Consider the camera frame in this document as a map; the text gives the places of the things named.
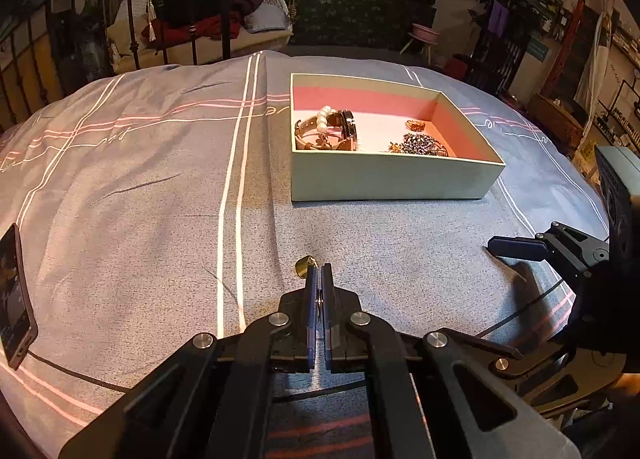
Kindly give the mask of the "person's right hand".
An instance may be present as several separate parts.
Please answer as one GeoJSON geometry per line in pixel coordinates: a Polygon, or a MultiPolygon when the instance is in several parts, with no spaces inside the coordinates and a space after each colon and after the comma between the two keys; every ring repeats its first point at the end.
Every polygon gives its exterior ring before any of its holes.
{"type": "Polygon", "coordinates": [[[605,393],[612,403],[628,403],[640,393],[639,373],[623,373],[606,387],[605,393]]]}

